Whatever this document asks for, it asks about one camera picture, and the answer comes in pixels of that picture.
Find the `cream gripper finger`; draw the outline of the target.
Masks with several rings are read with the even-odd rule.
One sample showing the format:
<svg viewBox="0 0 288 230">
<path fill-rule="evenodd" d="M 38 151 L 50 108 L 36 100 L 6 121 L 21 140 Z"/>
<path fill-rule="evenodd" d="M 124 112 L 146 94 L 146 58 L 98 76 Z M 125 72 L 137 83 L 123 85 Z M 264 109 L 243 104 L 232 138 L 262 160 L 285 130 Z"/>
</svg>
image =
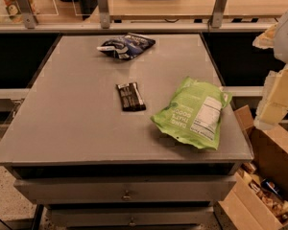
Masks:
<svg viewBox="0 0 288 230">
<path fill-rule="evenodd" d="M 279 72 L 270 71 L 264 82 L 262 100 L 256 109 L 254 126 L 272 129 L 288 113 L 288 64 Z"/>
<path fill-rule="evenodd" d="M 274 48 L 274 39 L 276 34 L 276 24 L 268 28 L 264 33 L 260 34 L 252 42 L 252 45 L 259 49 Z"/>
</svg>

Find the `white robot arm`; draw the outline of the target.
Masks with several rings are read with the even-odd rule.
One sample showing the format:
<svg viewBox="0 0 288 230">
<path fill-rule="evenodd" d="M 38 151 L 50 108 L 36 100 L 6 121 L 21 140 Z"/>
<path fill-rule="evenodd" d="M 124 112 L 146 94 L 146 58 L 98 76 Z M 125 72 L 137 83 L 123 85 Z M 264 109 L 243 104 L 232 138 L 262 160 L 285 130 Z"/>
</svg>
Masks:
<svg viewBox="0 0 288 230">
<path fill-rule="evenodd" d="M 262 100 L 256 109 L 254 125 L 272 129 L 288 113 L 288 10 L 279 21 L 252 43 L 256 48 L 272 48 L 276 59 L 285 63 L 279 72 L 270 71 L 265 79 Z"/>
</svg>

